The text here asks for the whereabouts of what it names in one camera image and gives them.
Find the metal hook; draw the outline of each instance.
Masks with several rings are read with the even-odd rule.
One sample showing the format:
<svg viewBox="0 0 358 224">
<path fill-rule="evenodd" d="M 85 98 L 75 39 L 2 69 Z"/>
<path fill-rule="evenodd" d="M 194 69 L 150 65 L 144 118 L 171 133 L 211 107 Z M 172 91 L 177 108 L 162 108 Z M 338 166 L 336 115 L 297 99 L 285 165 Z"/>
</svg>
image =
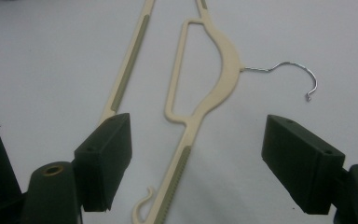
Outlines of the metal hook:
<svg viewBox="0 0 358 224">
<path fill-rule="evenodd" d="M 275 68 L 281 66 L 281 65 L 294 65 L 296 67 L 299 67 L 301 69 L 303 69 L 304 71 L 306 71 L 313 79 L 313 89 L 309 92 L 307 92 L 307 94 L 305 95 L 305 98 L 307 99 L 307 102 L 309 102 L 311 100 L 310 95 L 313 94 L 316 89 L 318 88 L 318 80 L 316 80 L 316 76 L 304 65 L 301 65 L 299 63 L 291 63 L 291 62 L 284 62 L 284 63 L 278 63 L 277 65 L 273 66 L 272 68 L 269 69 L 264 69 L 264 68 L 254 68 L 254 67 L 243 67 L 241 69 L 241 71 L 243 72 L 244 70 L 250 70 L 250 71 L 254 71 L 254 72 L 264 72 L 264 73 L 270 73 L 273 70 L 275 70 Z"/>
</svg>

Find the green strip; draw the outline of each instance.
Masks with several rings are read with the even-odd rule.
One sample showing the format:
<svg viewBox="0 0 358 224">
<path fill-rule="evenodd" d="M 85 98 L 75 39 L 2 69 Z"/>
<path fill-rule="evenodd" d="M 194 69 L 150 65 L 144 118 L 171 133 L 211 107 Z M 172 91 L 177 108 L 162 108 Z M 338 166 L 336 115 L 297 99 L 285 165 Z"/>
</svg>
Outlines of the green strip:
<svg viewBox="0 0 358 224">
<path fill-rule="evenodd" d="M 203 7 L 204 9 L 208 9 L 208 8 L 206 7 L 206 2 L 205 2 L 205 0 L 201 0 L 201 3 L 202 3 L 202 7 Z"/>
<path fill-rule="evenodd" d="M 185 169 L 188 156 L 190 155 L 190 151 L 191 151 L 191 147 L 185 147 L 185 149 L 183 149 L 182 155 L 178 162 L 178 166 L 176 167 L 175 172 L 173 173 L 172 181 L 168 186 L 167 194 L 162 200 L 162 204 L 157 213 L 157 217 L 154 224 L 164 223 L 165 217 L 167 216 L 168 213 L 168 209 L 170 208 L 171 205 L 173 195 L 175 194 L 176 187 L 178 186 L 180 177 L 182 176 L 182 172 Z"/>
<path fill-rule="evenodd" d="M 144 20 L 142 21 L 141 29 L 139 34 L 136 37 L 135 44 L 129 62 L 127 63 L 126 69 L 124 70 L 123 78 L 121 79 L 120 85 L 118 86 L 115 99 L 113 100 L 112 106 L 110 107 L 113 111 L 117 111 L 120 106 L 121 100 L 123 99 L 124 91 L 126 90 L 127 84 L 130 80 L 130 75 L 132 68 L 135 65 L 136 57 L 138 56 L 139 49 L 142 45 L 142 40 L 144 39 L 147 24 L 149 23 L 150 15 L 145 15 Z"/>
</svg>

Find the small hook on hanger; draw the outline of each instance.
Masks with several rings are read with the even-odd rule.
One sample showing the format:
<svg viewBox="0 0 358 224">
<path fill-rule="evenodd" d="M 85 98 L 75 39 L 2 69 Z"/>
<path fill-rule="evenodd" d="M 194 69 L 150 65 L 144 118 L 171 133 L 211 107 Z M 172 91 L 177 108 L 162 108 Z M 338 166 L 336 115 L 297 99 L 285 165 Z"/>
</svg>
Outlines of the small hook on hanger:
<svg viewBox="0 0 358 224">
<path fill-rule="evenodd" d="M 273 70 L 275 70 L 275 68 L 281 66 L 281 65 L 294 65 L 296 67 L 301 68 L 302 70 L 306 71 L 310 77 L 312 77 L 313 79 L 313 89 L 309 92 L 307 92 L 307 94 L 305 95 L 306 100 L 309 102 L 311 100 L 310 95 L 313 94 L 316 89 L 318 88 L 318 80 L 316 80 L 316 76 L 304 65 L 301 65 L 299 63 L 291 63 L 291 62 L 284 62 L 284 63 L 278 63 L 277 65 L 273 66 L 272 68 L 269 69 L 264 69 L 264 68 L 254 68 L 254 67 L 243 67 L 241 69 L 241 72 L 245 71 L 245 70 L 249 70 L 249 71 L 254 71 L 254 72 L 264 72 L 264 73 L 270 73 Z"/>
</svg>

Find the black object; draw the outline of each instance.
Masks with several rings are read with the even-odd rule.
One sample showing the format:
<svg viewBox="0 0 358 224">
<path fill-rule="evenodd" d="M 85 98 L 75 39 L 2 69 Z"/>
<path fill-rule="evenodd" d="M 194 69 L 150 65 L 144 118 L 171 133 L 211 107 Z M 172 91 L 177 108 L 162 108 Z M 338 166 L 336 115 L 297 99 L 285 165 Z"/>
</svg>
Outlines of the black object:
<svg viewBox="0 0 358 224">
<path fill-rule="evenodd" d="M 131 160 L 130 115 L 116 115 L 101 124 L 75 150 L 76 180 L 86 212 L 111 208 Z"/>
<path fill-rule="evenodd" d="M 268 115 L 262 158 L 308 214 L 337 208 L 336 224 L 358 223 L 358 165 L 342 168 L 345 155 L 296 122 Z"/>
<path fill-rule="evenodd" d="M 115 115 L 76 150 L 72 163 L 42 166 L 21 193 L 0 138 L 0 224 L 82 223 L 81 205 L 110 209 L 131 151 L 130 114 Z"/>
</svg>

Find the white surface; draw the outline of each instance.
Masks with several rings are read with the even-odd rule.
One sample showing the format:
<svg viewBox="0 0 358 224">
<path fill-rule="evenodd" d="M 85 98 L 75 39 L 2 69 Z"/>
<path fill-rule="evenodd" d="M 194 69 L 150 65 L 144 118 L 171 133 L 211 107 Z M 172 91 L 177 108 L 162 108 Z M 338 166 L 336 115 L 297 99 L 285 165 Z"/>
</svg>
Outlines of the white surface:
<svg viewBox="0 0 358 224">
<path fill-rule="evenodd" d="M 203 122 L 167 224 L 319 224 L 303 214 L 261 160 L 267 114 L 293 119 L 358 163 L 358 1 L 207 0 L 216 28 L 245 65 L 305 64 L 245 72 Z M 21 189 L 36 168 L 71 161 L 96 128 L 143 1 L 0 1 L 0 134 Z M 157 0 L 119 113 L 131 113 L 133 159 L 112 211 L 84 223 L 131 223 L 132 207 L 159 187 L 183 127 L 163 116 L 182 22 L 195 1 Z M 219 76 L 199 26 L 189 31 L 175 111 L 191 113 Z"/>
</svg>

